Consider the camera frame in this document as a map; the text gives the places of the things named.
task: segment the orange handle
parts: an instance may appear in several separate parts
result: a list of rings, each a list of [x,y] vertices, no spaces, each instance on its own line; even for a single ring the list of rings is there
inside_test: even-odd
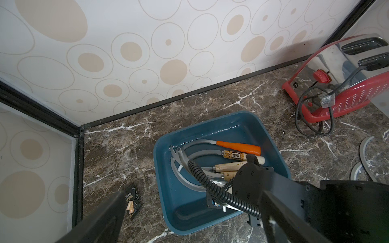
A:
[[[216,145],[222,146],[224,148],[235,149],[247,154],[254,154],[258,156],[261,155],[260,146],[244,144],[244,143],[229,143],[229,142],[222,142],[222,141],[216,141]]]

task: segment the toaster slot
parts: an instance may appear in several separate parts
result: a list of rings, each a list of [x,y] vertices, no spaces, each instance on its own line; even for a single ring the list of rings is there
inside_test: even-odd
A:
[[[368,71],[386,68],[389,66],[389,52],[359,60],[358,66],[365,66]]]
[[[356,55],[379,47],[387,46],[388,43],[381,38],[372,37],[357,40],[342,46],[341,50],[347,55]]]

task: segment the black power cord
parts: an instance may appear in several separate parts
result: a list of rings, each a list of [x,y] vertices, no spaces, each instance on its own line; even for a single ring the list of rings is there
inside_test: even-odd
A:
[[[355,77],[355,75],[360,72],[361,70],[366,70],[366,67],[365,66],[360,66],[358,67],[357,69],[355,69],[348,77],[347,79],[341,83],[338,87],[336,87],[333,91],[331,91],[330,93],[328,93],[325,89],[323,88],[320,88],[320,87],[315,87],[314,85],[317,84],[317,82],[315,82],[313,85],[311,85],[311,87],[309,87],[301,96],[300,96],[300,99],[298,100],[298,103],[297,103],[297,108],[296,108],[296,113],[295,113],[295,116],[294,116],[294,124],[296,125],[296,128],[297,130],[304,136],[307,136],[307,137],[316,137],[318,135],[321,135],[321,136],[328,136],[332,133],[332,131],[334,130],[334,126],[335,126],[335,120],[334,120],[334,115],[333,115],[333,112],[332,112],[332,107],[328,107],[328,111],[329,111],[329,117],[330,117],[330,121],[331,121],[331,126],[329,128],[329,131],[326,132],[326,133],[322,133],[322,130],[324,128],[324,123],[323,121],[319,122],[319,129],[316,130],[314,127],[312,127],[308,122],[307,120],[304,118],[304,115],[302,115],[302,106],[303,106],[303,103],[304,101],[306,100],[309,100],[309,99],[312,99],[312,98],[316,98],[318,97],[319,95],[314,95],[314,96],[310,96],[310,97],[306,97],[304,98],[304,96],[306,96],[311,90],[313,89],[319,89],[321,91],[323,91],[324,93],[326,93],[327,95],[332,95],[332,94],[335,94],[336,95],[336,92],[338,90],[340,90],[341,88],[343,88],[344,86],[346,86],[349,82],[351,82],[351,80]],[[298,114],[301,113],[301,120],[315,133],[315,134],[306,134],[304,133],[297,125],[297,121],[298,121]]]
[[[242,212],[248,213],[256,218],[260,216],[259,208],[255,205],[252,205],[251,203],[248,203],[240,198],[237,198],[236,196],[232,195],[231,193],[225,191],[220,186],[213,183],[208,176],[206,176],[201,169],[200,166],[196,164],[192,159],[188,161],[188,168],[192,175],[196,178],[198,182],[201,183],[203,187],[207,189],[208,193],[211,193],[214,195],[214,199],[217,201],[226,203],[228,205],[231,205],[234,208],[237,208],[241,210]]]

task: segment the red lever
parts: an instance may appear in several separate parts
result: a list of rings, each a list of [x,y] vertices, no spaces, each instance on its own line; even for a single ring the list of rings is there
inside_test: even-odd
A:
[[[316,72],[313,73],[313,76],[319,83],[327,84],[331,82],[331,78],[321,69],[316,70]]]

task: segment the coiled black cable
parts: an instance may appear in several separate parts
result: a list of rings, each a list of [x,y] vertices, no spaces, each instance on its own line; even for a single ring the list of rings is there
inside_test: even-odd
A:
[[[230,189],[230,188],[232,187],[232,183],[234,182],[234,179],[235,179],[235,177],[231,178],[229,181],[227,181],[227,183],[225,183],[225,184],[223,185],[222,188],[223,188],[225,191],[228,191],[228,189]]]
[[[355,77],[355,75],[357,75],[358,72],[360,72],[361,70],[366,70],[366,67],[365,66],[360,66],[358,67],[357,69],[355,69],[348,77],[347,79],[341,83],[336,89],[334,89],[333,91],[331,91],[330,93],[328,93],[326,90],[320,88],[320,87],[314,87],[315,84],[317,84],[317,81],[311,85],[301,96],[300,96],[300,99],[298,100],[298,103],[297,103],[297,109],[296,109],[296,113],[295,113],[295,116],[294,116],[294,124],[296,125],[296,128],[297,130],[304,136],[307,136],[307,137],[316,137],[318,135],[321,135],[321,136],[328,136],[332,133],[332,131],[334,130],[334,123],[335,123],[335,120],[334,120],[334,116],[333,116],[333,112],[332,112],[332,107],[328,107],[328,111],[329,111],[329,117],[330,117],[330,120],[331,120],[331,126],[330,126],[330,129],[328,132],[326,133],[322,133],[321,131],[323,130],[323,122],[321,121],[319,123],[319,129],[316,130],[315,128],[313,128],[308,122],[307,120],[304,118],[304,115],[302,114],[302,106],[303,106],[303,103],[304,101],[308,100],[308,99],[312,99],[312,98],[316,98],[318,97],[318,95],[315,95],[315,96],[310,96],[310,97],[307,97],[307,98],[304,98],[305,95],[307,95],[311,90],[313,89],[320,89],[321,91],[323,91],[324,93],[327,93],[329,96],[332,95],[332,94],[335,94],[336,95],[336,92],[339,91],[340,89],[342,89],[343,87],[345,87],[349,82],[352,81],[352,79]],[[301,120],[315,133],[313,135],[311,134],[306,134],[304,133],[297,125],[297,120],[299,118],[298,114],[301,113]]]
[[[231,178],[229,181],[227,181],[224,185],[223,185],[223,190],[225,191],[228,191],[228,189],[230,189],[232,187],[232,183],[234,182],[234,178]],[[226,206],[227,203],[224,203],[222,202],[220,199],[218,199],[217,197],[215,197],[215,193],[213,191],[210,191],[209,192],[209,195],[212,197],[212,199],[215,201],[215,203],[221,205],[221,206]]]
[[[188,167],[192,175],[196,178],[198,182],[201,183],[203,187],[207,189],[207,191],[210,193],[212,192],[215,199],[220,200],[223,203],[226,203],[228,205],[231,205],[234,208],[237,208],[241,210],[242,212],[248,213],[254,217],[259,217],[260,212],[259,209],[252,205],[251,203],[248,203],[246,201],[243,201],[240,198],[235,197],[229,192],[226,192],[223,188],[213,183],[208,176],[206,176],[201,169],[200,166],[196,164],[192,159],[188,161]]]

